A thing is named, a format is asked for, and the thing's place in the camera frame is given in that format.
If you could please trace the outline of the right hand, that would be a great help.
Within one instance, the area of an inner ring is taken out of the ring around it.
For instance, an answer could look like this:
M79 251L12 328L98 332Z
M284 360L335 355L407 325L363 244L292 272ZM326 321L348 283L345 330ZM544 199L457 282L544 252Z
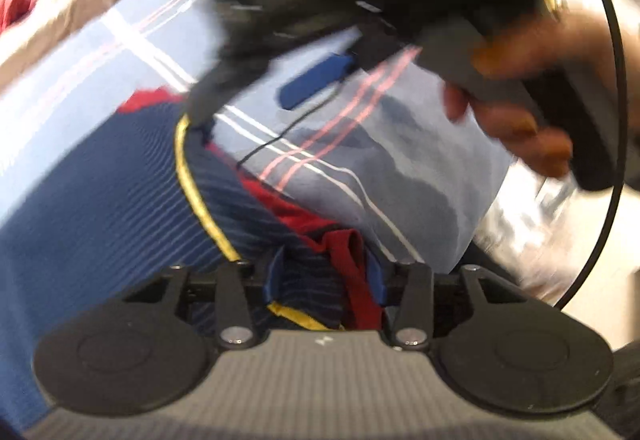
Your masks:
M615 156L570 73L582 73L602 104L614 107L621 78L628 98L638 100L638 62L634 37L613 37L606 20L592 12L536 15L491 37L471 57L481 78L520 83L529 101L483 100L454 84L445 86L442 101L450 121L472 113L489 138L537 174L573 174L579 186L600 191L613 186Z

